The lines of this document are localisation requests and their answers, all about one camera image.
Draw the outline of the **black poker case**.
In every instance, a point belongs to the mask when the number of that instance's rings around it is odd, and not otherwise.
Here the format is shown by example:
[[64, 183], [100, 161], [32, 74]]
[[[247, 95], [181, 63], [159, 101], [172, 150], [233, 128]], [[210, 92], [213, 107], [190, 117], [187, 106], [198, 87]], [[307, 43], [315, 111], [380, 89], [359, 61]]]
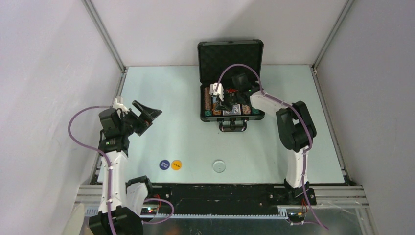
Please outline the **black poker case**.
[[243, 132], [249, 120], [261, 120], [265, 113], [259, 115], [241, 115], [206, 117], [204, 115], [204, 88], [210, 84], [221, 83], [225, 89], [232, 87], [233, 76], [245, 73], [252, 82], [258, 82], [260, 75], [264, 44], [260, 39], [200, 42], [197, 45], [200, 85], [200, 120], [217, 122], [221, 132]]

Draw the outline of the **blue small blind button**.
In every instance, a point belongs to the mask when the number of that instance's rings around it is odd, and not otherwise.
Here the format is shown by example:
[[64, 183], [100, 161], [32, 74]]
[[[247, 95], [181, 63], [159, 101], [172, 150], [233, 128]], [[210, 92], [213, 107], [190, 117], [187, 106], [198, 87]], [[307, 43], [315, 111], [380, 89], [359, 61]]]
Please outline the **blue small blind button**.
[[170, 161], [169, 160], [160, 161], [159, 168], [161, 170], [168, 170], [170, 168]]

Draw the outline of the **yellow big blind button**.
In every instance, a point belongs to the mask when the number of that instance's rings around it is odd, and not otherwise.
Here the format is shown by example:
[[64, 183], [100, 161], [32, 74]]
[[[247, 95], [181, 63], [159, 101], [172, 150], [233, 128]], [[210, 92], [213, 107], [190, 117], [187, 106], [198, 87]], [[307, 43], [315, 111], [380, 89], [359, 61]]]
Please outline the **yellow big blind button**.
[[175, 171], [180, 170], [183, 166], [183, 163], [180, 160], [174, 160], [171, 162], [171, 168]]

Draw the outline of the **clear dealer button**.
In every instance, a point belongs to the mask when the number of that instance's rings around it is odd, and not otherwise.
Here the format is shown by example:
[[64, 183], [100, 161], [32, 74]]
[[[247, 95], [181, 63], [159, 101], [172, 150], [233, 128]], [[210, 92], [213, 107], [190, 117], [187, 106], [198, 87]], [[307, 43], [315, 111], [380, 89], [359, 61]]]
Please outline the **clear dealer button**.
[[212, 168], [216, 173], [222, 173], [226, 170], [226, 164], [222, 160], [216, 160], [213, 163]]

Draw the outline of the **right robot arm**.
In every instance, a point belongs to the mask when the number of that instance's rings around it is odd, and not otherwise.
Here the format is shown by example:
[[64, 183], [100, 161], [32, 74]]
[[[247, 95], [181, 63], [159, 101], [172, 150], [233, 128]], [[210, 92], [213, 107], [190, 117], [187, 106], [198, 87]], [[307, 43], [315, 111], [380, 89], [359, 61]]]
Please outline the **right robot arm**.
[[282, 145], [291, 151], [287, 159], [285, 182], [290, 188], [285, 190], [285, 200], [292, 205], [304, 199], [300, 187], [307, 183], [308, 153], [313, 146], [317, 131], [306, 104], [302, 101], [288, 103], [264, 91], [259, 82], [249, 82], [243, 73], [232, 79], [234, 92], [226, 90], [221, 83], [211, 84], [209, 93], [219, 100], [220, 108], [229, 111], [234, 104], [250, 105], [275, 116], [278, 136]]

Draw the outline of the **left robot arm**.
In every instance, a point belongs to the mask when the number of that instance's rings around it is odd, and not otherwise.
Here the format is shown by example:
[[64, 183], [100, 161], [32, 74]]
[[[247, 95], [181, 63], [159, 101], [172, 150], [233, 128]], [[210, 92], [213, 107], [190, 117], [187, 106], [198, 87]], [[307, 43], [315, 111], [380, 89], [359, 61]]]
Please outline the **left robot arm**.
[[98, 150], [104, 178], [98, 213], [89, 219], [89, 228], [94, 235], [143, 234], [141, 208], [155, 197], [149, 178], [144, 175], [127, 180], [125, 167], [128, 163], [128, 138], [132, 134], [141, 136], [162, 111], [136, 100], [132, 105], [140, 115], [127, 108], [120, 96], [115, 98], [112, 107], [99, 113], [102, 137]]

